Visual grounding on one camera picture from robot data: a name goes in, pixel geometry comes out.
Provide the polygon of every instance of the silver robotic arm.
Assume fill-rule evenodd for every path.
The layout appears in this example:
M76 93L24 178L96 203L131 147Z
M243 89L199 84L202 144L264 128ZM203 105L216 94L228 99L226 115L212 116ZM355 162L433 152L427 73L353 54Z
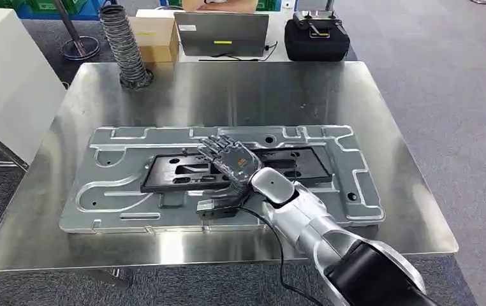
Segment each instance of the silver robotic arm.
M237 194L244 184L262 194L265 219L313 261L335 306L436 306L425 296L421 275L402 255L341 228L302 184L263 168L254 153L227 136L203 143L199 151L221 172L237 178L236 186L221 194Z

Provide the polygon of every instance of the black case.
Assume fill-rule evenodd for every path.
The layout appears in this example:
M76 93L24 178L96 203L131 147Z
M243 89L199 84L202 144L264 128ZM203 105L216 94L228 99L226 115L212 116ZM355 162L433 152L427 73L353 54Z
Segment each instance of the black case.
M289 20L284 27L284 44L291 61L340 62L348 53L350 38L336 27L330 30L329 38L312 38L309 31Z

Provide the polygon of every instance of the metal table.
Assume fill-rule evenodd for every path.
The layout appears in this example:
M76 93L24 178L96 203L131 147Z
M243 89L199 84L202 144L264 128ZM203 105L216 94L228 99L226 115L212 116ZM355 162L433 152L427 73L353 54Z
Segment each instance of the metal table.
M59 217L80 159L100 126L347 124L358 137L386 211L357 229L403 254L458 245L362 62L159 64L153 84L119 85L115 63L83 64L0 223L0 272L270 261L267 230L71 235ZM286 247L289 259L302 256Z

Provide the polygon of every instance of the black cable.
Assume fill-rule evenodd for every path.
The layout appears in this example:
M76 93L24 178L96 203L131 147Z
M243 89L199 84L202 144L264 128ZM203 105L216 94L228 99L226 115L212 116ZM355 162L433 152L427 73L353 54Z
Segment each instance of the black cable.
M240 59L239 57L232 56L229 53L221 53L221 54L217 54L217 55L212 55L211 57L213 57L213 58L229 57L231 59L235 59L238 62L265 62L269 59L269 57L273 54L273 52L275 52L275 49L277 48L278 44L279 44L279 42L275 41L275 43L273 45L271 45L271 46L266 45L264 47L264 49L266 51L271 49L271 52L269 52L269 54L267 54L267 57L265 59ZM220 60L219 59L199 59L198 61L199 62L231 62L230 60L222 60L222 59L220 59Z
M323 304L319 300L317 300L314 297L308 295L307 293L301 291L300 289L293 287L293 286L284 282L284 278L283 278L283 266L284 266L283 245L281 244L281 239L279 238L279 235L277 234L277 232L275 231L275 229L273 228L271 223L269 223L268 220L266 220L264 217L260 216L259 214L257 214L256 212L253 212L250 209L247 209L247 208L244 208L244 207L241 207L241 206L237 207L237 209L242 210L242 211L246 212L247 214L251 214L251 215L257 217L261 222L264 222L265 225L267 225L271 229L271 231L273 231L273 234L275 234L275 238L277 238L277 242L279 243L279 249L281 250L281 266L279 267L279 280L281 281L281 285L283 285L283 287L285 289L291 290L291 291L297 293L298 295L303 296L304 298L313 302L314 304L316 304L318 306L323 306Z
M269 50L270 48L272 49L271 52L269 52L269 54L267 55L267 57L265 59L259 59L260 62L265 62L269 59L269 57L273 54L273 52L275 52L275 49L277 48L277 45L279 44L278 41L275 41L275 44L272 45L272 46L265 46L265 50Z

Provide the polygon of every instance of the laptop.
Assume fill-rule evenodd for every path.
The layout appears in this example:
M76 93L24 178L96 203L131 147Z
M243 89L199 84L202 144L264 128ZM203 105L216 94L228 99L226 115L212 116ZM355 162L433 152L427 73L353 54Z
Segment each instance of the laptop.
M189 56L263 56L268 15L174 13L183 51Z

